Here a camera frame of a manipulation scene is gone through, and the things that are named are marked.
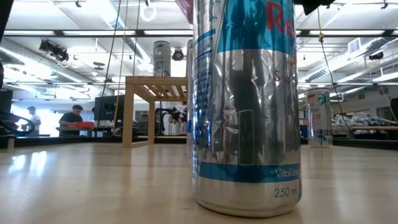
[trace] man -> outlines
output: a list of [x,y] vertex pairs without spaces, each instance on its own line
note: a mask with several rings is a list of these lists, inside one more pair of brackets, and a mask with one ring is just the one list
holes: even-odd
[[[69,124],[77,124],[77,122],[82,122],[83,118],[80,116],[80,112],[83,108],[80,105],[74,105],[72,107],[72,112],[65,113],[59,123],[60,127],[64,128]],[[80,131],[60,131],[60,136],[79,136]]]
[[42,124],[42,121],[40,120],[40,117],[36,114],[36,107],[30,106],[26,109],[29,111],[29,114],[32,115],[30,117],[30,120],[35,124],[35,130],[32,133],[30,133],[29,136],[30,137],[39,136],[40,134],[39,128],[40,125]]

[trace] desk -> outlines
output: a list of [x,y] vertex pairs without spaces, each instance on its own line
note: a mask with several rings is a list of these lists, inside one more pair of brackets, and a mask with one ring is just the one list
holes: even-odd
[[93,136],[92,131],[94,130],[94,128],[68,128],[68,127],[59,127],[59,128],[55,128],[55,129],[58,130],[59,132],[61,132],[61,131],[86,131],[87,137],[92,137]]
[[351,131],[346,126],[334,126],[333,131],[346,131],[348,137],[353,137],[353,132],[357,130],[375,130],[375,131],[386,131],[388,139],[395,138],[394,133],[398,131],[398,126],[350,126]]
[[179,77],[126,77],[126,94],[124,95],[123,148],[137,147],[132,145],[132,117],[134,111],[134,94],[149,103],[148,141],[153,144],[155,138],[155,102],[187,101],[183,88],[188,88],[188,78]]

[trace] energy drink can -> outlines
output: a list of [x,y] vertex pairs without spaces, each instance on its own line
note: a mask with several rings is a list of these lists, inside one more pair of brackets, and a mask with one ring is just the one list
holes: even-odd
[[308,144],[312,147],[331,147],[330,91],[327,88],[314,88],[306,92],[308,114]]
[[187,44],[187,78],[188,78],[188,104],[187,104],[187,152],[191,159],[192,155],[192,47],[193,40],[189,40]]
[[154,76],[170,77],[171,68],[171,46],[167,41],[157,41],[154,43]]
[[197,202],[245,217],[301,198],[292,0],[195,0],[192,183]]

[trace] dark shirt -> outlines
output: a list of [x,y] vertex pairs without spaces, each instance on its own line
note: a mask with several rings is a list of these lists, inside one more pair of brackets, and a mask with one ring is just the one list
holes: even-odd
[[[82,122],[83,118],[81,118],[80,115],[74,115],[72,112],[69,113],[65,113],[60,121],[68,121],[68,122]],[[70,135],[74,135],[74,136],[78,136],[80,134],[80,131],[61,131],[60,132],[60,136],[70,136]]]

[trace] shelf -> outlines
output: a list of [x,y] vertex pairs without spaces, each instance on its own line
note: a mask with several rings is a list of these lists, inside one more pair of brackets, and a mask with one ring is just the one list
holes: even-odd
[[148,102],[187,101],[188,79],[180,77],[126,77],[134,94]]

